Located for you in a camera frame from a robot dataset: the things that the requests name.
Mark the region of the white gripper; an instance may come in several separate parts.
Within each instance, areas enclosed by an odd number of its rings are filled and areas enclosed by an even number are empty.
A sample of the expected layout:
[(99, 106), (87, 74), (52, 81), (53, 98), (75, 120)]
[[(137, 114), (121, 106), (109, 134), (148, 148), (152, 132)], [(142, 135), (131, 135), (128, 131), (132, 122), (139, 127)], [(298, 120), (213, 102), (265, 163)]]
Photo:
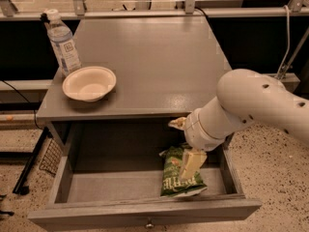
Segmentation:
[(200, 108), (195, 109), (186, 118), (179, 117), (168, 123), (170, 128), (184, 131), (186, 142), (192, 149), (185, 149), (180, 170), (180, 179), (191, 179), (207, 159), (205, 152), (214, 150), (224, 142), (211, 137), (202, 127), (199, 119)]

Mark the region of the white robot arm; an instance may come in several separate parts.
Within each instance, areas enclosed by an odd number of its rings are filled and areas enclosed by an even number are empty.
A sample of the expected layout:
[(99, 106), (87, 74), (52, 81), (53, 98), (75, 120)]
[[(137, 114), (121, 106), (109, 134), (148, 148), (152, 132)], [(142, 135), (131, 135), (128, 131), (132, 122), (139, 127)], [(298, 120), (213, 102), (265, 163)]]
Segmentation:
[(190, 179), (225, 138), (260, 122), (309, 143), (309, 101), (289, 92), (274, 77), (245, 69), (225, 73), (205, 106), (169, 122), (184, 132), (190, 148), (183, 154), (180, 178)]

